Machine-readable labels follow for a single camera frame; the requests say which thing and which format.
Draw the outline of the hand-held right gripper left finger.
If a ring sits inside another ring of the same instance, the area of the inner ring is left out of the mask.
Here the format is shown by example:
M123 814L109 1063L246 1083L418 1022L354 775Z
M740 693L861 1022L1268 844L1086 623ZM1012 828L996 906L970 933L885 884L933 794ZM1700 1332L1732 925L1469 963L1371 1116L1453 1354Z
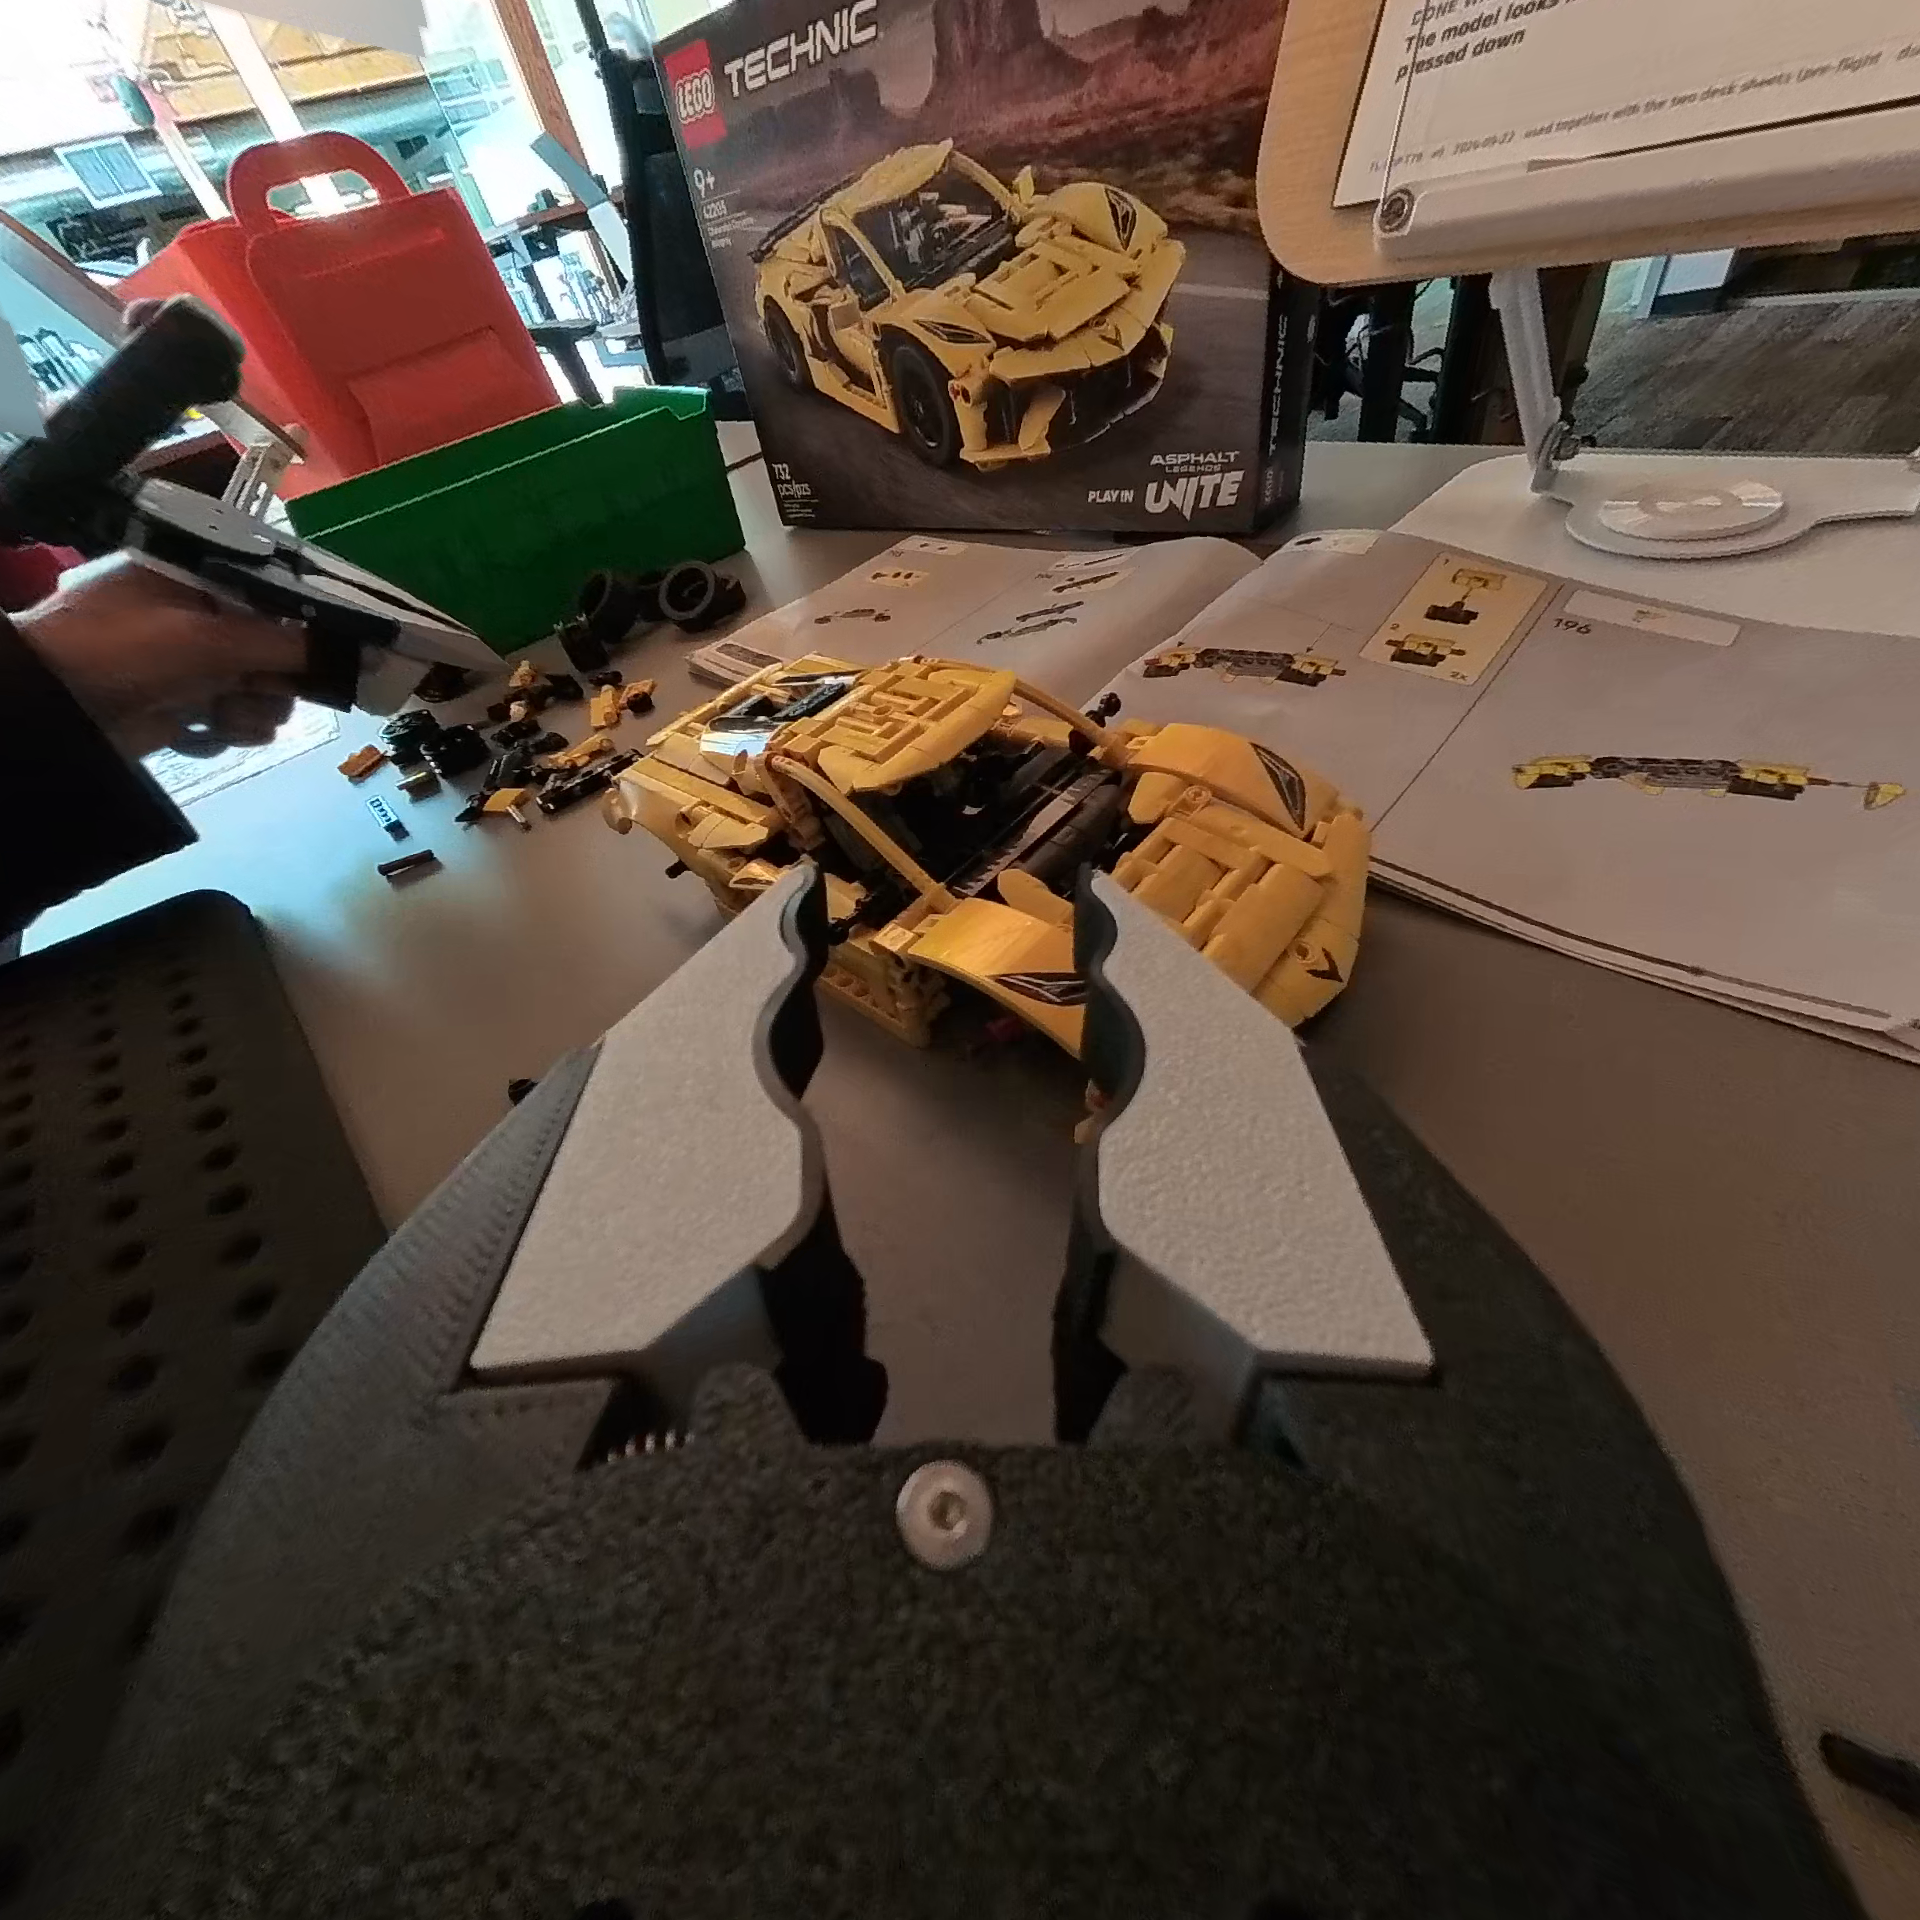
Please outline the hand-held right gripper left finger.
M764 1278L824 1171L778 1022L812 1011L821 875L800 863L604 1035L471 1349L494 1385L694 1385L775 1369Z

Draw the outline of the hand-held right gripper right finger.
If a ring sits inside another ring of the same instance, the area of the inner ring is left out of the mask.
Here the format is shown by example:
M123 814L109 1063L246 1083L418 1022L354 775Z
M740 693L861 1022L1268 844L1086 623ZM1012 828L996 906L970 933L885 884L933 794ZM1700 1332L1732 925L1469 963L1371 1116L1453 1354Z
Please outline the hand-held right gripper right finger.
M1092 1095L1067 1235L1067 1429L1125 1377L1242 1433L1271 1378L1426 1382L1432 1345L1284 1022L1112 875L1077 882Z

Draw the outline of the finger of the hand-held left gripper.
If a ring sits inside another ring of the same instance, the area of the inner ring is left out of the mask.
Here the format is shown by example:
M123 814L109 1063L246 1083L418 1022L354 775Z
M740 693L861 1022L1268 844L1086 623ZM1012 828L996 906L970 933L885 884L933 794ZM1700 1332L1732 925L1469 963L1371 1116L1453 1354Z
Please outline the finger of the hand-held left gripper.
M131 558L228 607L292 627L304 681L359 681L386 655L416 663L421 675L430 665L496 665L494 650L461 622L318 548L189 548L180 558L131 548Z

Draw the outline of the yellow brick toy car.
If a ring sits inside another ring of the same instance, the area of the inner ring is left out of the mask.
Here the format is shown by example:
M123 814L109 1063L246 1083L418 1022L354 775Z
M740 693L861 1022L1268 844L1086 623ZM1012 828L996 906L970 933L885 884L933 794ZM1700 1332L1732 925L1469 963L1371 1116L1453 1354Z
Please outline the yellow brick toy car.
M823 989L912 1047L973 999L1079 1053L1084 873L1298 1026L1354 973L1371 860L1356 805L1247 737L938 655L771 665L656 731L605 814L730 917L810 861Z

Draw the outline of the building instruction booklet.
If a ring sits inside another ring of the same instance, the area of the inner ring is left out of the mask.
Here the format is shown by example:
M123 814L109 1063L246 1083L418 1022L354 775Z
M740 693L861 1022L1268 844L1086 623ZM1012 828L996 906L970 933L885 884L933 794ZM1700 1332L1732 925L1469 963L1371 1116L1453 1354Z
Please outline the building instruction booklet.
M1263 561L908 534L714 652L975 655L1226 727L1360 807L1381 889L1916 1063L1914 641L1362 530Z

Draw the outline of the person's left forearm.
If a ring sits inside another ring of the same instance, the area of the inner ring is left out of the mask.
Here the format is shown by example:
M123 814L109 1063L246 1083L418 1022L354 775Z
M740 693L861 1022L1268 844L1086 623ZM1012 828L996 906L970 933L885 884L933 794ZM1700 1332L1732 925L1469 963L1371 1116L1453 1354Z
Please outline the person's left forearm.
M142 764L128 758L2 614L2 938L102 882L197 841Z

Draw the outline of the grey desk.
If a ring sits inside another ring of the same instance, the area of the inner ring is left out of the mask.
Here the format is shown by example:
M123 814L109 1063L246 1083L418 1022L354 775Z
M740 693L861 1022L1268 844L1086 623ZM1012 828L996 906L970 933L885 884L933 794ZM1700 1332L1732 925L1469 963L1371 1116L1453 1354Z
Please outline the grey desk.
M667 855L581 807L413 839L388 884L318 753L195 805L199 844L43 919L59 945L211 889L253 909L380 1213L717 927ZM1048 1433L1071 1075L917 1051L824 1014L831 1195L871 1279L886 1441ZM1874 1916L1916 1916L1916 1822L1837 1782L1842 1732L1916 1758L1916 1070L1391 897L1312 1031L1595 1334L1706 1519L1808 1793Z

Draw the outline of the person's left hand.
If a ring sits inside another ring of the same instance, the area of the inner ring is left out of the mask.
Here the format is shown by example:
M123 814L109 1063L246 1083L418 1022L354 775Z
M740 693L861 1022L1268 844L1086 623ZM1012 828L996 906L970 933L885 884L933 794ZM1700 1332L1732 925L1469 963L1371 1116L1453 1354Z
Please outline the person's left hand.
M11 627L135 758L263 748L304 683L304 627L133 555L68 569Z

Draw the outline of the pile of yellow black pieces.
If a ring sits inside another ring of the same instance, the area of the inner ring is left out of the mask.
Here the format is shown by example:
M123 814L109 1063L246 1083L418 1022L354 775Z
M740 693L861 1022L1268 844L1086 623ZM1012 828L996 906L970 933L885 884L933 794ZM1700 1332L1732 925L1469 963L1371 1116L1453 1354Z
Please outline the pile of yellow black pieces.
M430 668L370 742L338 764L338 777L366 794L367 817L399 846L375 867L391 884L442 863L412 828L412 810L427 799L452 803L459 829L528 833L587 805L605 805L614 828L627 825L618 788L638 753L622 729L653 713L656 679L614 665L558 673L523 661L476 718L446 716L479 685L469 668Z

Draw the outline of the green plastic bin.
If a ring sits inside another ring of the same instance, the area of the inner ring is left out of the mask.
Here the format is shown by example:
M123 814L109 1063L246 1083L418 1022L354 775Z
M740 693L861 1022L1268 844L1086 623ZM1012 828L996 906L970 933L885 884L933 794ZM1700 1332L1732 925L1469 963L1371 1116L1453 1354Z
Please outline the green plastic bin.
M459 620L504 655L594 572L730 561L743 534L711 397L565 403L286 506L298 534Z

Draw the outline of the red felt bag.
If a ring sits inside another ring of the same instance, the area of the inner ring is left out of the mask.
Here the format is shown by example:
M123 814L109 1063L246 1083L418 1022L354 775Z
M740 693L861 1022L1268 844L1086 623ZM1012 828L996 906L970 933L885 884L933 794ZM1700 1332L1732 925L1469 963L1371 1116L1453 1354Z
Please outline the red felt bag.
M559 397L458 193L413 193L363 140L232 157L228 215L118 284L195 298L243 338L243 401L298 427L298 499L554 410Z

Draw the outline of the dark perforated panel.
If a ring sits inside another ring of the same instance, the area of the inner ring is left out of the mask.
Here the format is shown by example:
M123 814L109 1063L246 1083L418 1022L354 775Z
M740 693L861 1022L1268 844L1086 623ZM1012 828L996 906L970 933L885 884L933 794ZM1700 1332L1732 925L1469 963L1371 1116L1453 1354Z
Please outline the dark perforated panel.
M235 899L2 988L2 1901L38 1916L213 1486L386 1231Z

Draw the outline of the toy car set box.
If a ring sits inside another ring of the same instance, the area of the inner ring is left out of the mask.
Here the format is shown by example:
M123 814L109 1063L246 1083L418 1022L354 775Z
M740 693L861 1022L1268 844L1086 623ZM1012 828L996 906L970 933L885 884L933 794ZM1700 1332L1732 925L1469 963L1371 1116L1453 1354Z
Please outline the toy car set box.
M1250 538L1319 292L1256 229L1283 5L724 5L653 51L781 521Z

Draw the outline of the wooden board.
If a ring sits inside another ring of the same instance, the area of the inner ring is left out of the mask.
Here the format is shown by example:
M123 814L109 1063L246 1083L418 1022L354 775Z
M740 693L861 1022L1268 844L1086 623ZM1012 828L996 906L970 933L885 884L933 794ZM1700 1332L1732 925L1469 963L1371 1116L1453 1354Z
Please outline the wooden board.
M1654 148L1403 180L1335 206L1386 5L1286 5L1256 211L1312 282L1402 282L1914 234L1916 99Z

